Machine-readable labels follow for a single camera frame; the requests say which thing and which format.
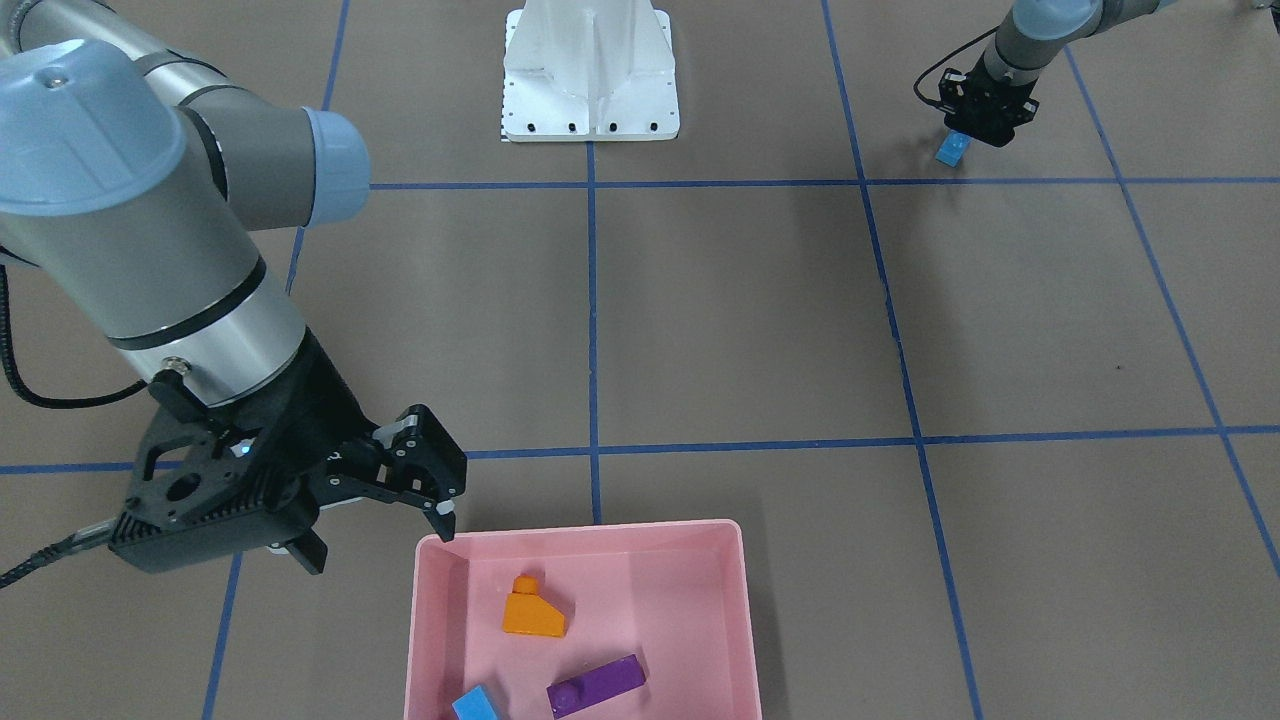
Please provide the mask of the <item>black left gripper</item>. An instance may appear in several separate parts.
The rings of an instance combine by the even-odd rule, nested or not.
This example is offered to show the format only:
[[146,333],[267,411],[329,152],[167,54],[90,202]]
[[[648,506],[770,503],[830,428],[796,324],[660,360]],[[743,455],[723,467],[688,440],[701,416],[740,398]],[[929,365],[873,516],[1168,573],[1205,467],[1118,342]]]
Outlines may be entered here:
[[975,140],[1001,149],[1016,135],[1016,128],[1034,119],[1039,102],[1028,85],[1010,85],[993,78],[986,68],[965,73],[946,68],[940,79],[940,109],[943,123],[957,133],[975,133]]

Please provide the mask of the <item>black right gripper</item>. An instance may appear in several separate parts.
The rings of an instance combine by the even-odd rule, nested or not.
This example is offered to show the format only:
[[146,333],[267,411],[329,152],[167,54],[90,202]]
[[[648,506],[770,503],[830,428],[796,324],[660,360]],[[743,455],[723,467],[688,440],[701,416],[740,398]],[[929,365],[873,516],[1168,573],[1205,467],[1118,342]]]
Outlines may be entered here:
[[329,548],[314,527],[324,464],[343,501],[411,506],[453,541],[465,451],[422,404],[372,428],[311,331],[243,398],[209,406],[189,388],[193,377],[165,366],[148,384],[157,411],[108,541],[131,566],[163,573],[270,546],[321,575]]

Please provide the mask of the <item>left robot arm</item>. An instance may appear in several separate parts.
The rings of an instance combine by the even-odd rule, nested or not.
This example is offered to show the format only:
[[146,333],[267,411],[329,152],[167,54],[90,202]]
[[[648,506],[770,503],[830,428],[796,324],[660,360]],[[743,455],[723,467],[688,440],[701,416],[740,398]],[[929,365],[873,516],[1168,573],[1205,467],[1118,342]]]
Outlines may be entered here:
[[1070,44],[1152,15],[1172,1],[1015,1],[970,70],[948,68],[934,105],[955,133],[992,147],[1036,119],[1043,70]]

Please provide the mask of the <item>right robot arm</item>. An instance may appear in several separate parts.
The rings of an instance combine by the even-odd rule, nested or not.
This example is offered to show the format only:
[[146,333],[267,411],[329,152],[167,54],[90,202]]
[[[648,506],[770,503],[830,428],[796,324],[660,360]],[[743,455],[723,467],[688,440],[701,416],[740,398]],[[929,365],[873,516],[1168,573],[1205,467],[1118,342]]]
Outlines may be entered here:
[[122,510],[4,585],[99,546],[147,573],[261,546],[317,575],[320,512],[358,498],[454,538],[462,448],[421,404],[367,419],[250,238],[352,218],[370,170],[344,117],[275,106],[106,3],[3,4],[3,263],[44,270],[138,379],[36,392],[9,310],[3,373],[37,407],[157,404]]

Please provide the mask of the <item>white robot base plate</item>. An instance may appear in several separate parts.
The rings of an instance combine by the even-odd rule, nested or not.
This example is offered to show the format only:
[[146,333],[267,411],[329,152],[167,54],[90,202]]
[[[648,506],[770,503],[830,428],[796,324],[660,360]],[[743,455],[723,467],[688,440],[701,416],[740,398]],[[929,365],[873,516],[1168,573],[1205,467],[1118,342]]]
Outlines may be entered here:
[[504,32],[506,142],[678,137],[672,23],[652,3],[526,1]]

